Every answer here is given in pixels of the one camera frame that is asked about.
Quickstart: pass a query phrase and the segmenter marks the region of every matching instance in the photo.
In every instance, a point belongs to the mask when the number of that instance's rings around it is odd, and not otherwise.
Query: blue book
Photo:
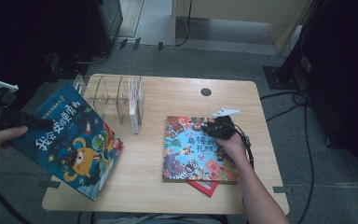
[[[165,130],[163,179],[239,181],[237,167],[201,126],[211,118],[168,116]]]
[[[60,180],[95,201],[121,151],[122,142],[70,83],[34,114],[53,129],[29,127],[10,144]]]

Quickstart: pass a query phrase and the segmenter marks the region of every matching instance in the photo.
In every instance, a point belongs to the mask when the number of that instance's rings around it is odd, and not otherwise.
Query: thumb
[[[25,125],[0,131],[0,142],[4,142],[12,138],[20,137],[23,134],[25,134],[27,131],[28,131],[28,127]]]

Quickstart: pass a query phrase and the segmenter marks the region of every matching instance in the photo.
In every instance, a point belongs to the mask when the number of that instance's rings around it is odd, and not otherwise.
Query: book rack
[[[73,86],[103,120],[131,124],[129,78],[142,83],[141,76],[77,75]],[[139,94],[139,125],[142,123],[143,90]]]

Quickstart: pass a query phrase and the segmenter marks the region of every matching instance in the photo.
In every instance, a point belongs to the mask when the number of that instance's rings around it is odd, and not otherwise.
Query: gray carpet
[[[285,60],[282,56],[197,49],[165,48],[158,51],[156,46],[140,46],[133,50],[132,47],[114,48],[105,60],[91,65],[87,75],[250,80],[256,83],[260,96],[279,92],[269,88],[263,66],[280,66]],[[34,110],[58,85],[60,83],[45,83],[25,109]],[[262,105],[266,118],[270,118],[294,103],[290,95],[283,95],[263,100]],[[291,223],[297,223],[300,218],[310,191],[310,159],[304,112],[304,107],[298,107],[268,122],[287,191]],[[358,223],[358,160],[346,149],[326,146],[324,130],[311,107],[307,109],[307,117],[315,182],[303,223]],[[46,190],[38,185],[40,181],[49,179],[46,171],[16,150],[0,150],[0,191],[20,213],[32,223],[76,223],[77,212],[49,212],[41,207]],[[228,220],[229,223],[244,223],[246,217],[228,216]],[[90,213],[83,213],[80,222],[89,223]],[[0,223],[16,223],[1,204]]]

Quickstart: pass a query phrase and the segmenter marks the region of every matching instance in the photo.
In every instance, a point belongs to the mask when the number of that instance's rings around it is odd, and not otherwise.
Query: table
[[[95,91],[100,75],[92,76],[88,91]],[[115,86],[121,76],[103,76],[104,86],[116,96]],[[186,182],[162,180],[165,120],[168,115],[210,117],[220,108],[238,108],[231,116],[249,136],[255,156],[255,172],[283,212],[289,212],[282,187],[269,129],[257,87],[251,81],[213,80],[178,77],[143,77],[145,112],[139,134],[134,134],[129,119],[120,124],[115,107],[105,105],[104,120],[124,142],[112,173],[92,202],[76,190],[61,184],[48,189],[43,200],[47,210],[115,211],[139,213],[245,214],[239,184],[219,184],[211,198]],[[208,88],[210,96],[200,91]]]
[[[312,0],[192,0],[191,18],[254,21],[267,24],[275,49],[281,53],[297,26],[304,24]],[[173,43],[177,17],[188,17],[190,0],[172,0]]]

